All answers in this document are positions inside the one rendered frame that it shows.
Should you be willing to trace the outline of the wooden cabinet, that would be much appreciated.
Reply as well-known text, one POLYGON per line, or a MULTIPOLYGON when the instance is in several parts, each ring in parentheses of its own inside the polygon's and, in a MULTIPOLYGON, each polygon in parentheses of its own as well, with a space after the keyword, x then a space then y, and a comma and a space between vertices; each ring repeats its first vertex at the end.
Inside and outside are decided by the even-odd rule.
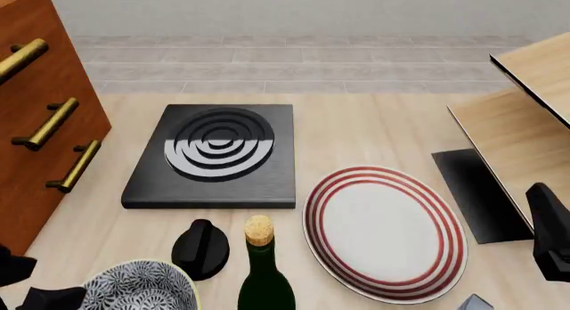
POLYGON ((48 189, 80 154, 74 146, 103 141, 111 124, 52 0, 0 0, 0 61, 11 45, 41 38, 49 50, 0 85, 0 244, 21 256, 65 193, 48 189), (31 136, 49 117, 49 103, 79 106, 39 151, 11 144, 31 136))

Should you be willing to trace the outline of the flat black stove plate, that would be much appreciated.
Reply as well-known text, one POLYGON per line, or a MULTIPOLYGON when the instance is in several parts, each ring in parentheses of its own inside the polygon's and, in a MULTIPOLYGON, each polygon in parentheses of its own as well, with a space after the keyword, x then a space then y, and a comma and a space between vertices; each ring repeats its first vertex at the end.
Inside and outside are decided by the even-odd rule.
POLYGON ((169 104, 121 195, 123 208, 294 208, 289 104, 169 104))

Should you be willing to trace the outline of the white plate with red rings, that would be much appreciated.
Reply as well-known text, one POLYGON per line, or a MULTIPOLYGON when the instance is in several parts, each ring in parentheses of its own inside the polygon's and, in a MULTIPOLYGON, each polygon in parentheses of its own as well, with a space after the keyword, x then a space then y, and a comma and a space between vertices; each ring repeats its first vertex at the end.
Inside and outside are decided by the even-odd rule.
POLYGON ((345 167, 309 192, 310 250, 350 290, 388 304, 424 304, 448 293, 468 262, 451 206, 418 178, 389 167, 345 167))

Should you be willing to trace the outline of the round black stove knob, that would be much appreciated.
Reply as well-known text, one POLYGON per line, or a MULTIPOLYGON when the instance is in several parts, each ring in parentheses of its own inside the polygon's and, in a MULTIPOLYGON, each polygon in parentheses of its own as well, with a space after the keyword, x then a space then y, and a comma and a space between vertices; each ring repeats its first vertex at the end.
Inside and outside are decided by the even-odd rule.
POLYGON ((175 241, 171 259, 194 281, 221 272, 230 256, 230 245, 221 229, 207 219, 196 219, 175 241))

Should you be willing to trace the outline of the black white patterned bowl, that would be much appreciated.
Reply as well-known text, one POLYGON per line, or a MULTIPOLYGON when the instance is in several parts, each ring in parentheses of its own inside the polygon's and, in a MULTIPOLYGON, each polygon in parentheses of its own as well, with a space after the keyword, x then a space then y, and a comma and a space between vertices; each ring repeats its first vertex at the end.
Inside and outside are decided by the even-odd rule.
POLYGON ((138 259, 112 266, 83 285, 78 310, 201 310, 195 283, 179 266, 138 259))

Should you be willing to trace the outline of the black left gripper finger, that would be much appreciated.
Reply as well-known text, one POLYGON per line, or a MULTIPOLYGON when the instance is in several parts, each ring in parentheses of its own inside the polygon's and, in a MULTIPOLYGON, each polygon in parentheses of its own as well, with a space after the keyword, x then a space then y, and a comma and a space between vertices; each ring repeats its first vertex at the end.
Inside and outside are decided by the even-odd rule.
POLYGON ((64 290, 29 288, 23 304, 16 310, 78 310, 85 295, 86 289, 82 287, 64 290))
POLYGON ((5 245, 0 244, 0 288, 27 280, 36 265, 35 258, 13 256, 5 245))

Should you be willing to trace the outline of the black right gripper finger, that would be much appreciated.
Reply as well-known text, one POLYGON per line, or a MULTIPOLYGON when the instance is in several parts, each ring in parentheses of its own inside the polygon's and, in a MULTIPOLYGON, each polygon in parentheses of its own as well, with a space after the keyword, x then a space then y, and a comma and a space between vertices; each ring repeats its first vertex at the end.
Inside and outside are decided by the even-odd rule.
POLYGON ((535 250, 570 257, 570 210, 546 184, 533 184, 525 195, 533 219, 535 250))

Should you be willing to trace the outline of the dark green corked bottle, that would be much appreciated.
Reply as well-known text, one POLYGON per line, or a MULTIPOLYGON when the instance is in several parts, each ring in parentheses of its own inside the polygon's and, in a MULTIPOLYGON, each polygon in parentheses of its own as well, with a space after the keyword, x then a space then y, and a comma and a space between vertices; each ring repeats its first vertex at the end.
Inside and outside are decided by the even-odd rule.
POLYGON ((276 266, 271 218, 251 216, 244 234, 249 273, 240 288, 237 310, 296 310, 293 289, 276 266))

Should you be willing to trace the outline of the pale wooden rack black base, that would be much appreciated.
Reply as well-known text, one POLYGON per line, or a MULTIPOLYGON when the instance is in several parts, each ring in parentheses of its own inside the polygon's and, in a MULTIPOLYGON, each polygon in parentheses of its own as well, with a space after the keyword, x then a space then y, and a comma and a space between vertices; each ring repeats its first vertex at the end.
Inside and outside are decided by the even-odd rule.
POLYGON ((490 61, 513 86, 449 105, 471 146, 432 157, 476 242, 531 240, 533 184, 570 209, 570 32, 490 61))

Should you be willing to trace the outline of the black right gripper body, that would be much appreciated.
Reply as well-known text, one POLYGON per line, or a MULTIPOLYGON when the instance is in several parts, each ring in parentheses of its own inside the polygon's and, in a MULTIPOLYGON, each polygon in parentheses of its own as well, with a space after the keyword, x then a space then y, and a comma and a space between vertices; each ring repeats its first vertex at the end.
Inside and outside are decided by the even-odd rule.
POLYGON ((547 281, 570 282, 570 248, 533 249, 533 258, 547 281))

